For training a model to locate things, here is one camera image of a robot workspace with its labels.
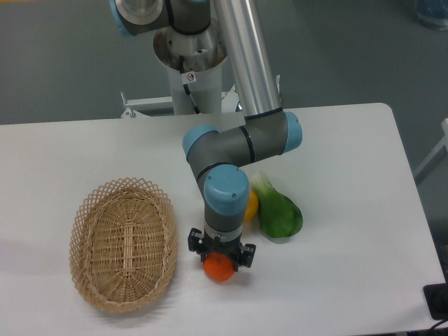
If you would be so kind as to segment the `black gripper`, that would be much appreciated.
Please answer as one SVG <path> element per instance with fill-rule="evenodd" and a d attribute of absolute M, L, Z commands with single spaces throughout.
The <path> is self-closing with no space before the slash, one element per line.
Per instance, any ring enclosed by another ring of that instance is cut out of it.
<path fill-rule="evenodd" d="M 192 228 L 188 235 L 188 250 L 200 256 L 203 263 L 210 253 L 220 253 L 234 261 L 234 271 L 240 267 L 250 268 L 256 253 L 255 244 L 241 243 L 241 236 L 232 241 L 215 241 L 197 228 Z"/>

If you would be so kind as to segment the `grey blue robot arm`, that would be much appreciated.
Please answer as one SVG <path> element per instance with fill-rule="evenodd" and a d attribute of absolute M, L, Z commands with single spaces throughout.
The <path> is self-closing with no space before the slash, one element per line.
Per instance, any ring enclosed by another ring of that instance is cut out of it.
<path fill-rule="evenodd" d="M 249 179 L 243 166 L 281 155 L 302 142 L 294 113 L 283 110 L 254 1 L 111 1 L 120 30 L 166 34 L 165 64 L 182 76 L 229 58 L 245 123 L 218 131 L 200 125 L 183 138 L 185 158 L 204 200 L 204 229 L 192 229 L 188 248 L 206 259 L 224 255 L 234 270 L 250 267 L 256 252 L 242 244 Z"/>

